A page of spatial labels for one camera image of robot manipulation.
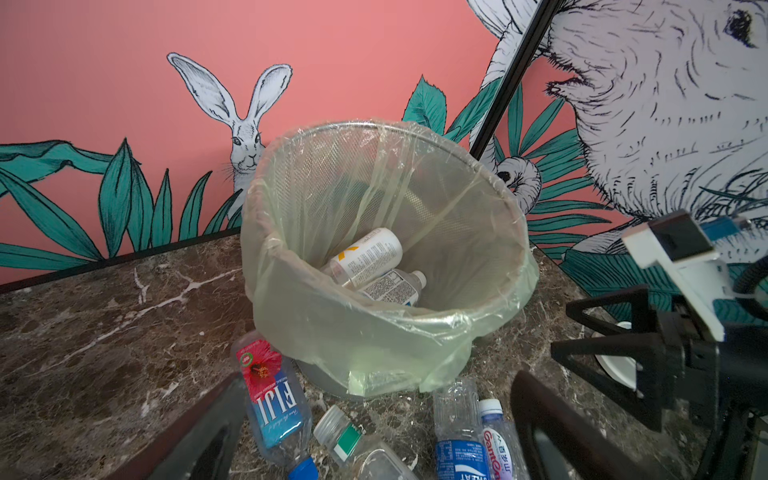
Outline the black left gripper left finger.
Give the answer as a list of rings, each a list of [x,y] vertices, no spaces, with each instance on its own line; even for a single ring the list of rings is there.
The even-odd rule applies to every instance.
[[[246,387],[234,372],[160,433],[111,479],[227,479],[246,418]]]

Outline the Fiji bottle red blue label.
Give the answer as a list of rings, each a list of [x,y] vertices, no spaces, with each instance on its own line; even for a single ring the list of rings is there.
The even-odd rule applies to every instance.
[[[262,457],[289,479],[317,479],[312,412],[294,361],[255,330],[236,340],[231,354],[247,389],[246,413]]]

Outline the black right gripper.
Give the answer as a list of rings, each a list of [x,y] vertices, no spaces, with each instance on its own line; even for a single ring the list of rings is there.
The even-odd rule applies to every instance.
[[[626,303],[631,327],[600,320],[591,308]],[[597,338],[557,341],[552,358],[624,409],[645,427],[662,428],[663,340],[648,287],[639,285],[598,297],[571,301],[566,316],[597,332]],[[692,423],[710,434],[696,479],[767,477],[767,329],[727,324],[717,342],[693,314],[663,312],[659,330],[681,349],[668,368],[673,396],[688,402]],[[629,388],[576,360],[578,356],[628,357],[635,361],[636,383]]]

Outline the white bottle yellow logo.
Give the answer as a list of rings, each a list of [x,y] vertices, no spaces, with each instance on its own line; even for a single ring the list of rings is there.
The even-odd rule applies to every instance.
[[[398,237],[387,228],[376,228],[332,256],[320,271],[336,284],[357,290],[397,267],[402,257]]]

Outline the bottle orange yellow label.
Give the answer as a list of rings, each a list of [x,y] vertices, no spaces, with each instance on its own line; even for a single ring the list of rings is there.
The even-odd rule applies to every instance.
[[[373,301],[415,306],[426,286],[427,278],[421,271],[392,269],[358,292]]]

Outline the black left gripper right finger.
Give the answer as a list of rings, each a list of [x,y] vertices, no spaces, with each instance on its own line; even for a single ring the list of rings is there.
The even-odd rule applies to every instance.
[[[510,407],[532,479],[567,479],[568,468],[582,479],[666,477],[651,451],[654,438],[616,406],[605,405],[590,416],[519,370],[511,384]]]

